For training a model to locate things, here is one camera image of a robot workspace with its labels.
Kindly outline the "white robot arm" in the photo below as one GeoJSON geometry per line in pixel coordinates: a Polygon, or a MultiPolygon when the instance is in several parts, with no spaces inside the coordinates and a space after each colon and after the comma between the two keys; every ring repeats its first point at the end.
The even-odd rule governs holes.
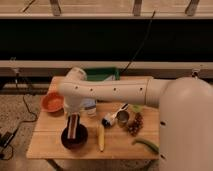
{"type": "Polygon", "coordinates": [[[159,110],[159,171],[213,171],[213,85],[196,77],[89,81],[74,67],[59,83],[64,108],[85,98],[159,110]]]}

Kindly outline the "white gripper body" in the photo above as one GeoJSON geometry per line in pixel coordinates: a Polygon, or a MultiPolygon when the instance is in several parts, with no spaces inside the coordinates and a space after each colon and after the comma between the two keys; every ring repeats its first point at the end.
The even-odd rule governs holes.
{"type": "Polygon", "coordinates": [[[72,114],[78,114],[83,108],[83,99],[77,97],[65,97],[64,98],[64,111],[70,116],[72,114]]]}

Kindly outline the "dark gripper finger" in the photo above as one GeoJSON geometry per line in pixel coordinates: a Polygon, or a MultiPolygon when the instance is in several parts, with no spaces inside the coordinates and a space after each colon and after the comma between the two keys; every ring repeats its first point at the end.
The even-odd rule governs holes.
{"type": "Polygon", "coordinates": [[[79,135],[79,130],[80,130],[80,115],[77,115],[77,127],[76,127],[76,137],[79,135]]]}
{"type": "Polygon", "coordinates": [[[71,126],[71,116],[68,117],[67,121],[67,138],[70,138],[70,126],[71,126]]]}

